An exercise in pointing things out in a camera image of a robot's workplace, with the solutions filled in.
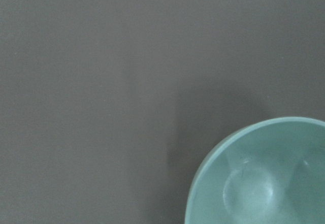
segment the gray surface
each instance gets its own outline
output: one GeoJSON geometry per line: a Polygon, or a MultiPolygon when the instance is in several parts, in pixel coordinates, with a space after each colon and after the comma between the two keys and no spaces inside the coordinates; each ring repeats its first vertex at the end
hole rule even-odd
{"type": "Polygon", "coordinates": [[[0,223],[182,223],[200,161],[325,119],[325,0],[0,0],[0,223]]]}

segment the bowl rim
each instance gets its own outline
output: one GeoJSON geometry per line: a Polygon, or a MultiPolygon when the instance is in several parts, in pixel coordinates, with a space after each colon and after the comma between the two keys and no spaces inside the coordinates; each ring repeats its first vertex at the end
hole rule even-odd
{"type": "Polygon", "coordinates": [[[232,143],[237,141],[239,138],[243,137],[244,135],[251,133],[257,129],[260,129],[265,126],[270,126],[277,123],[282,122],[306,122],[318,126],[325,127],[325,122],[319,119],[309,118],[309,117],[299,117],[299,116],[288,116],[288,117],[278,117],[273,119],[264,120],[249,126],[246,126],[242,129],[235,131],[234,133],[230,134],[223,140],[221,140],[217,145],[215,145],[211,151],[207,154],[207,156],[201,162],[199,168],[197,169],[194,178],[192,180],[192,184],[190,186],[187,203],[186,203],[186,210],[185,210],[185,224],[189,224],[190,222],[190,212],[193,206],[194,197],[195,197],[195,189],[197,188],[200,179],[204,176],[205,172],[209,169],[211,164],[214,160],[232,143]]]}

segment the teal bowl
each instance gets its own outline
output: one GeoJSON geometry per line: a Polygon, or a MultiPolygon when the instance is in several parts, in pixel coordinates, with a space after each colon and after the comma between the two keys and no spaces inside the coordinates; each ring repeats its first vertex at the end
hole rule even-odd
{"type": "Polygon", "coordinates": [[[192,182],[185,224],[325,223],[325,122],[263,121],[228,136],[192,182]]]}

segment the bowl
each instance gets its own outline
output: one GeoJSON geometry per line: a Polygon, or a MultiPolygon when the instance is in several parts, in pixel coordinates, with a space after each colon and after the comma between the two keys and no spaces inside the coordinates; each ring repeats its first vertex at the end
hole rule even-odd
{"type": "Polygon", "coordinates": [[[325,122],[283,117],[221,141],[192,182],[185,224],[325,223],[325,122]]]}

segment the gray background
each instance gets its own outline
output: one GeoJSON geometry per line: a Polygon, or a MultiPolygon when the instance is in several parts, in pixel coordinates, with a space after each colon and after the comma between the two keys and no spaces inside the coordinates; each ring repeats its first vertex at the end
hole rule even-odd
{"type": "Polygon", "coordinates": [[[206,153],[325,119],[325,0],[0,0],[0,223],[182,223],[206,153]]]}

